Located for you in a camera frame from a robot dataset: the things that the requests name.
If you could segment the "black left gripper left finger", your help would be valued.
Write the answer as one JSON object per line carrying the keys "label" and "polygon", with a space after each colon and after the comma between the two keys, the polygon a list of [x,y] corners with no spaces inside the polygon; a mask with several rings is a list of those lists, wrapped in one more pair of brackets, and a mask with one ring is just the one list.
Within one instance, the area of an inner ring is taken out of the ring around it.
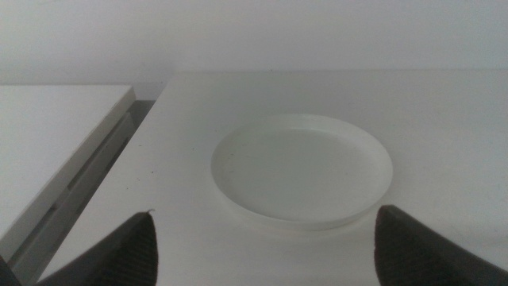
{"label": "black left gripper left finger", "polygon": [[148,212],[122,223],[85,253],[40,281],[47,286],[154,286],[158,277],[156,228]]}

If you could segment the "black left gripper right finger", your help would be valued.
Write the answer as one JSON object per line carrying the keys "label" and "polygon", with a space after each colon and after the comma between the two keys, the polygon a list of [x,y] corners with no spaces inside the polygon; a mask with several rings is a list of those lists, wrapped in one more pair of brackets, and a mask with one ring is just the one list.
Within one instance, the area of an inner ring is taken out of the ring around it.
{"label": "black left gripper right finger", "polygon": [[381,285],[507,285],[506,270],[394,205],[383,205],[377,212],[374,262]]}

